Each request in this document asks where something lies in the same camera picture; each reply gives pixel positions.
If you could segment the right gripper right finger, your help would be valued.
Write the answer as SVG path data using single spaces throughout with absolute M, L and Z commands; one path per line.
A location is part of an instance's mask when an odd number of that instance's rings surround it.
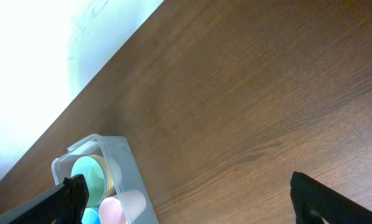
M 297 224 L 372 223 L 372 211 L 302 172 L 293 172 L 290 196 Z

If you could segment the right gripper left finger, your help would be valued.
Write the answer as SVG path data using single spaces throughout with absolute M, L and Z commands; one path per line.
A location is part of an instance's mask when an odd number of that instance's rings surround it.
M 83 175 L 61 184 L 0 215 L 0 224 L 81 224 L 89 191 Z

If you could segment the blue plastic cup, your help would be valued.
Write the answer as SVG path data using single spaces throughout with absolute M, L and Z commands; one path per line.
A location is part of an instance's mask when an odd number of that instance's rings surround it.
M 86 208 L 81 219 L 82 224 L 101 224 L 98 209 L 95 207 Z

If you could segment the mint green plastic bowl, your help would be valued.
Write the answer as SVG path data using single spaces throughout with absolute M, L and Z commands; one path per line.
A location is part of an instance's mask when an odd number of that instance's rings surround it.
M 78 158 L 71 171 L 71 176 L 82 174 L 89 191 L 88 207 L 100 204 L 106 195 L 106 178 L 100 156 L 90 155 Z

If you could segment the pink plastic cup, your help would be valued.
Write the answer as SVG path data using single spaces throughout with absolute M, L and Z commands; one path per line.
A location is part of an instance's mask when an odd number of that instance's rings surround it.
M 122 196 L 122 202 L 117 195 L 102 201 L 99 207 L 101 224 L 126 224 L 128 221 L 125 212 L 133 222 L 145 210 L 146 198 L 142 192 L 130 190 L 124 192 Z

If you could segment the yellow plastic bowl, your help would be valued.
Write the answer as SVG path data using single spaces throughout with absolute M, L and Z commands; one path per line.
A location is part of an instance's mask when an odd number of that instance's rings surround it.
M 109 167 L 102 156 L 92 155 L 92 159 L 94 159 L 97 163 L 93 168 L 93 177 L 99 178 L 103 183 L 103 199 L 110 197 L 114 194 L 114 182 L 109 171 Z

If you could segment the white plastic bowl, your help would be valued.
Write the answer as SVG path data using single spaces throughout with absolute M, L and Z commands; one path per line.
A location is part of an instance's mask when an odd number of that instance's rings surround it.
M 108 159 L 106 163 L 108 165 L 108 183 L 112 188 L 112 191 L 115 191 L 116 187 L 123 179 L 122 171 L 119 164 L 114 159 Z

